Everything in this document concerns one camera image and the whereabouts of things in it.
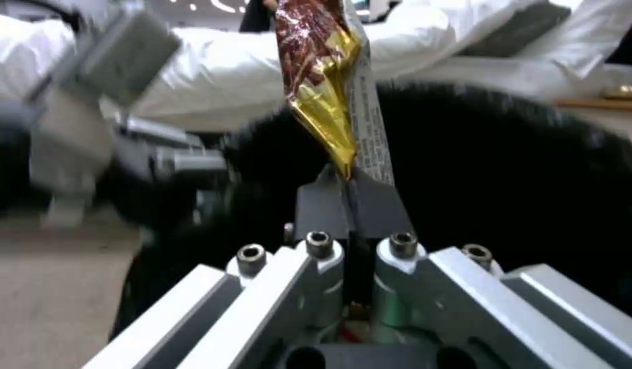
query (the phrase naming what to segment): wooden surface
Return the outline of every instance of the wooden surface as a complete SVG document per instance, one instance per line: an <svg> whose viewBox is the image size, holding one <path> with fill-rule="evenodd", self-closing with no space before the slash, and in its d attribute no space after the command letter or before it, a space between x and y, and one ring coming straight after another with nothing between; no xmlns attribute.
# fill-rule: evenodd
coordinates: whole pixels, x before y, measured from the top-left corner
<svg viewBox="0 0 632 369"><path fill-rule="evenodd" d="M614 100L608 98L560 98L555 101L560 108L598 108L632 111L632 100Z"/></svg>

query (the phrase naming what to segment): white fabric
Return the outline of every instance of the white fabric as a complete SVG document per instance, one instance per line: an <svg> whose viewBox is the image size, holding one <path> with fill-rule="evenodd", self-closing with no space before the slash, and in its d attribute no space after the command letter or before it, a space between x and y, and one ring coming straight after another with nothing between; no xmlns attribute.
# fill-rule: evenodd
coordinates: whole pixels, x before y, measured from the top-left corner
<svg viewBox="0 0 632 369"><path fill-rule="evenodd" d="M632 27L632 0L553 0L571 7L563 23L527 45L518 57L550 60L584 79L616 50Z"/></svg>
<svg viewBox="0 0 632 369"><path fill-rule="evenodd" d="M522 2L405 0L386 23L365 28L375 77L408 75L449 57L501 26ZM5 25L21 30L11 36L1 30ZM274 33L175 31L183 40L182 49L135 107L135 114L232 110L282 101ZM0 95L21 96L71 37L58 22L28 24L0 16Z"/></svg>
<svg viewBox="0 0 632 369"><path fill-rule="evenodd" d="M534 1L405 0L386 23L365 27L375 78L462 80L539 100L598 93L608 79L601 62L632 23L632 0L557 0L582 3L568 23L519 59L450 58ZM201 126L191 129L212 130L242 124L282 102L273 33L175 32L182 48L134 114L165 121L192 116ZM72 32L58 21L31 24L0 16L0 96L23 96L72 42Z"/></svg>
<svg viewBox="0 0 632 369"><path fill-rule="evenodd" d="M24 96L72 42L72 31L60 21L26 23L0 15L0 96Z"/></svg>

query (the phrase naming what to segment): gold foil wrapper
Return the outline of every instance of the gold foil wrapper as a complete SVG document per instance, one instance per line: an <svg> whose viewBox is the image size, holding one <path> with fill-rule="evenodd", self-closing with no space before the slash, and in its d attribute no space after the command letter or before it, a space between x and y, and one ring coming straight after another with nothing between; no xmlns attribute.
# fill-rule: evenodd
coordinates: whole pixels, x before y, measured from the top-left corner
<svg viewBox="0 0 632 369"><path fill-rule="evenodd" d="M302 15L310 9L322 16ZM345 25L341 12L337 0L285 0L276 12L277 39L286 100L350 179L356 142L345 87L361 42Z"/></svg>

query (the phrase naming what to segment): white pillow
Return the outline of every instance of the white pillow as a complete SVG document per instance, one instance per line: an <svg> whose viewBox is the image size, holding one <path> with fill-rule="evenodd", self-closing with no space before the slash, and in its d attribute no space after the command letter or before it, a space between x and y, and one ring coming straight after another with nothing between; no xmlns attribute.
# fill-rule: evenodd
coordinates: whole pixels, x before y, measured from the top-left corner
<svg viewBox="0 0 632 369"><path fill-rule="evenodd" d="M571 16L517 57L552 60L577 78L585 78L601 66L632 27L632 0L551 2L570 7Z"/></svg>

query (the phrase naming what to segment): black fuzzy material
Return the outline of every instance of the black fuzzy material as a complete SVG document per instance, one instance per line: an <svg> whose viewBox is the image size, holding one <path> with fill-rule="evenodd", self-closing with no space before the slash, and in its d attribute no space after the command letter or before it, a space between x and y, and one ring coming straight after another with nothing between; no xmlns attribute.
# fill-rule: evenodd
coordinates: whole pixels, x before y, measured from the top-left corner
<svg viewBox="0 0 632 369"><path fill-rule="evenodd" d="M395 182L429 251L479 243L506 270L546 262L632 315L632 145L557 110L451 84L380 86ZM298 186L327 160L283 110L221 144L242 183L200 227L135 257L113 334L199 263L224 267L248 242L270 250Z"/></svg>

